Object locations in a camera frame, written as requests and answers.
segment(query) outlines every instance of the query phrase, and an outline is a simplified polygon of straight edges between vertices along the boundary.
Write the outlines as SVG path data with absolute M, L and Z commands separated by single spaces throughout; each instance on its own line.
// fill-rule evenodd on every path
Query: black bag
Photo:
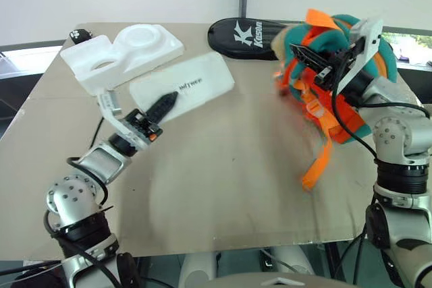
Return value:
M 283 24 L 253 18 L 226 18 L 210 26 L 210 47 L 233 59 L 277 60 L 270 42 L 285 28 Z

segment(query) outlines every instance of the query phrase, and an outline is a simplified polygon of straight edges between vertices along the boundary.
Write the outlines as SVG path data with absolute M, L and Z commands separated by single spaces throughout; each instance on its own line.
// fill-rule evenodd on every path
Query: black case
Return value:
M 233 59 L 277 60 L 270 43 L 286 26 L 254 18 L 226 18 L 210 26 L 210 47 Z

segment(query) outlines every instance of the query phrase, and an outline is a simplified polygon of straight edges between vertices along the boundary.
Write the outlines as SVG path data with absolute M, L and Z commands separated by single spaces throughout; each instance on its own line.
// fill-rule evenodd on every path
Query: table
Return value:
M 128 25 L 79 28 L 113 40 Z M 209 25 L 163 25 L 186 48 L 165 66 L 211 50 Z M 121 251 L 177 254 L 359 234 L 376 178 L 369 152 L 356 142 L 335 145 L 317 186 L 304 192 L 300 179 L 321 146 L 320 131 L 276 95 L 278 62 L 225 60 L 234 89 L 164 124 L 164 134 L 109 186 L 107 218 Z M 117 93 L 128 113 L 135 107 L 128 85 Z M 0 141 L 1 259 L 62 257 L 43 229 L 45 194 L 70 172 L 65 159 L 86 152 L 99 118 L 96 99 L 57 56 Z M 99 139 L 112 132 L 105 123 Z

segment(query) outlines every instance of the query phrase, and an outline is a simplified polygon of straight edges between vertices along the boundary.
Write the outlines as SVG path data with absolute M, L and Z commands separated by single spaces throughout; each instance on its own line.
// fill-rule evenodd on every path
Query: cardboard sheet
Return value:
M 128 24 L 84 24 L 113 40 Z M 206 24 L 164 24 L 186 52 L 210 51 Z M 234 89 L 163 124 L 163 135 L 109 186 L 110 228 L 134 256 L 348 239 L 360 233 L 376 178 L 360 144 L 335 145 L 312 192 L 300 178 L 321 135 L 273 87 L 278 62 L 225 61 Z M 128 85 L 118 89 L 128 113 Z M 100 118 L 95 98 L 57 57 L 0 141 L 0 258 L 60 258 L 42 224 L 45 193 L 86 152 Z M 99 139 L 113 132 L 104 124 Z

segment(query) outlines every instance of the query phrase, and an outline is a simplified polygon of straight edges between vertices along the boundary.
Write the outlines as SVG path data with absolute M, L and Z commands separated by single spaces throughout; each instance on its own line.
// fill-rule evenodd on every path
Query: orange strap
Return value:
M 318 98 L 311 92 L 306 83 L 302 80 L 297 80 L 293 87 L 302 91 L 302 100 L 306 105 L 307 111 L 318 119 L 321 129 L 327 138 L 327 141 L 323 145 L 317 159 L 310 166 L 302 179 L 303 189 L 311 190 L 317 183 L 318 178 L 324 172 L 330 160 L 333 144 L 329 130 L 339 124 L 336 118 L 319 102 Z

